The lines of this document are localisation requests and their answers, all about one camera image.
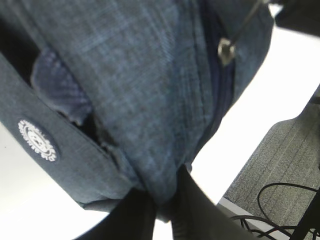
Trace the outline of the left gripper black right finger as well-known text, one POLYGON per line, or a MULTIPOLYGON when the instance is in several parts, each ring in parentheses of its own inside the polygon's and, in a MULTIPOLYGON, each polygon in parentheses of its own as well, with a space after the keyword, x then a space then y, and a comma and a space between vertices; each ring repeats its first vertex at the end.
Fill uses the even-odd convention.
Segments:
POLYGON ((174 240, 255 240, 204 194, 186 167, 177 172, 171 219, 174 240))

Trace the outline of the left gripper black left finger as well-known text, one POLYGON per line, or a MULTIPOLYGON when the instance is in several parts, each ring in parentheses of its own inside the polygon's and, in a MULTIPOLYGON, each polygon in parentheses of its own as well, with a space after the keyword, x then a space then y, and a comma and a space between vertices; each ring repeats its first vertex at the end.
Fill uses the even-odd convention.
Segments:
POLYGON ((151 240, 157 206, 152 197, 132 189, 101 222, 78 240, 151 240))

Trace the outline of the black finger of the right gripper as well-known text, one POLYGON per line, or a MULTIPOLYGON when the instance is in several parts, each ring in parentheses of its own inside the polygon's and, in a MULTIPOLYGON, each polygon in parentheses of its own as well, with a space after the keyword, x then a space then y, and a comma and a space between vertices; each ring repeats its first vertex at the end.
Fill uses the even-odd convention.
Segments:
POLYGON ((319 0, 266 0, 265 2, 282 7, 274 17, 277 27, 313 37, 320 36, 319 0))

